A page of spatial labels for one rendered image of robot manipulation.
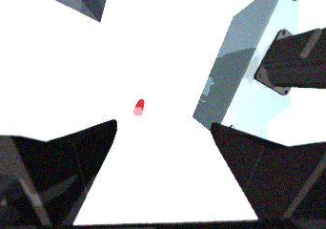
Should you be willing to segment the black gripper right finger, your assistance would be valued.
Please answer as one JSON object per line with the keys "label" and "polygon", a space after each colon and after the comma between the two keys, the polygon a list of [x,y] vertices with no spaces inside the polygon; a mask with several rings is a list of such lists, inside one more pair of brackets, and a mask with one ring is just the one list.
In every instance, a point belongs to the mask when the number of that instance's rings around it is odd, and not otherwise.
{"label": "black gripper right finger", "polygon": [[326,141],[288,146],[217,122],[210,132],[257,219],[288,219],[326,167]]}

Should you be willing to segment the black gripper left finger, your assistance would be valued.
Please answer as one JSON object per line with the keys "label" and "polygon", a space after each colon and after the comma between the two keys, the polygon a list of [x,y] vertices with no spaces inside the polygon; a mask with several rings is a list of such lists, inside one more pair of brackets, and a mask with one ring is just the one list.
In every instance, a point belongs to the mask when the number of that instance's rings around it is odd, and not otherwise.
{"label": "black gripper left finger", "polygon": [[49,140],[0,135],[0,176],[20,180],[43,225],[73,225],[117,129],[111,119]]}

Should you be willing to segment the red peg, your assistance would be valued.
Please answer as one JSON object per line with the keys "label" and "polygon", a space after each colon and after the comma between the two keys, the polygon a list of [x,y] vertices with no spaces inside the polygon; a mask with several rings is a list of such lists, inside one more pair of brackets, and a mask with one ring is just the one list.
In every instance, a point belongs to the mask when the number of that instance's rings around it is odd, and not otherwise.
{"label": "red peg", "polygon": [[143,99],[139,99],[133,109],[133,113],[137,116],[142,115],[143,109],[144,109],[144,104],[145,104],[145,101]]}

